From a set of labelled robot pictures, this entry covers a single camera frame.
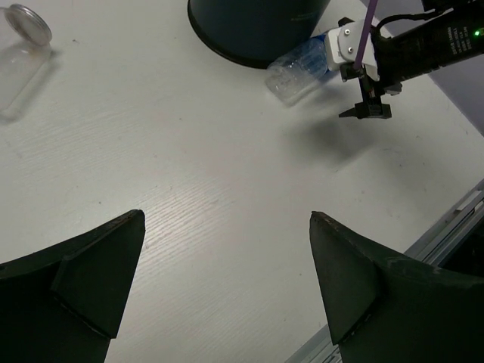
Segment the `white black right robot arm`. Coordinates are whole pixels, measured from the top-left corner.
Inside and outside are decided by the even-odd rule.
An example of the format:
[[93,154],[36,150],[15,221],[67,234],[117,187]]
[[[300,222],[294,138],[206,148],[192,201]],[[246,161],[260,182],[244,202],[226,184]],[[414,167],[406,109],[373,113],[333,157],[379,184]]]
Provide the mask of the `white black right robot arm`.
[[389,119],[384,95],[397,95],[405,81],[483,53],[481,1],[424,1],[420,14],[396,14],[372,24],[377,3],[363,21],[343,18],[338,50],[343,81],[357,79],[361,102],[340,114],[357,119]]

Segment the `clear bottle blue wrap label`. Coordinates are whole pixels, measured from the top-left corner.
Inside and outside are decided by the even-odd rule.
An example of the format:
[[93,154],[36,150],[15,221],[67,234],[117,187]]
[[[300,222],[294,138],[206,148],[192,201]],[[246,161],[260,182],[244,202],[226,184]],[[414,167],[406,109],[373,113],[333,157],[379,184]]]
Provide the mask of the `clear bottle blue wrap label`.
[[267,68],[265,85],[285,106],[299,103],[334,75],[327,65],[326,35],[311,37]]

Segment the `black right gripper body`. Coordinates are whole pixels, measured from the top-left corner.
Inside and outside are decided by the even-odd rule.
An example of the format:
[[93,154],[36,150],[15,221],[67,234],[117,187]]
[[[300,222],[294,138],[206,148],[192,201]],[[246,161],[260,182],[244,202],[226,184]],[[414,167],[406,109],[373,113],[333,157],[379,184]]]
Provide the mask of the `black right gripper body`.
[[382,85],[381,81],[374,81],[368,74],[364,73],[358,77],[362,101],[365,104],[382,104],[381,98],[384,95],[399,95],[401,83]]

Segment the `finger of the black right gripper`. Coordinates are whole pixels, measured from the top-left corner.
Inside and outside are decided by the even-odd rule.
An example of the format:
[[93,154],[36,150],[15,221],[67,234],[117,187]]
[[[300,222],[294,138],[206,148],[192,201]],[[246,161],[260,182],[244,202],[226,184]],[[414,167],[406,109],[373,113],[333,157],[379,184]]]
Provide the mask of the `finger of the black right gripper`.
[[388,104],[369,104],[360,102],[349,110],[339,114],[339,118],[355,117],[357,119],[389,119],[392,111]]

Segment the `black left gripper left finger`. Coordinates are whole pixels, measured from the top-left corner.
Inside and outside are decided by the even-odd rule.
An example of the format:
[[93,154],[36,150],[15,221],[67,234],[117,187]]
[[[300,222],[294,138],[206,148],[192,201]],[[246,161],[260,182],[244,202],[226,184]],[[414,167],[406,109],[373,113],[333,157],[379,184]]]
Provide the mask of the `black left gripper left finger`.
[[3,362],[103,362],[116,339],[145,236],[128,211],[1,265]]

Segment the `crushed clear bottle white cap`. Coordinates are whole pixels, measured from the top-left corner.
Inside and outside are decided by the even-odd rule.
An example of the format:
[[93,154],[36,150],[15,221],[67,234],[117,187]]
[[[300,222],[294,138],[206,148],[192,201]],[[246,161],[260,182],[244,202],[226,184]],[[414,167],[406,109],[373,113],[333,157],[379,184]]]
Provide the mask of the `crushed clear bottle white cap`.
[[1,7],[1,122],[22,117],[51,72],[52,33],[25,5]]

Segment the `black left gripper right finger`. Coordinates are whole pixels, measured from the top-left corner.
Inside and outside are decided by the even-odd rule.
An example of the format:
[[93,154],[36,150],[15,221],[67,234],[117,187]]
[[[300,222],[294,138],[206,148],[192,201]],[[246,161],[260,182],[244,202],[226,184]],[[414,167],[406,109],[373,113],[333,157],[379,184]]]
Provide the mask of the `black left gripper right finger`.
[[344,362],[481,362],[483,279],[434,267],[322,212],[309,240]]

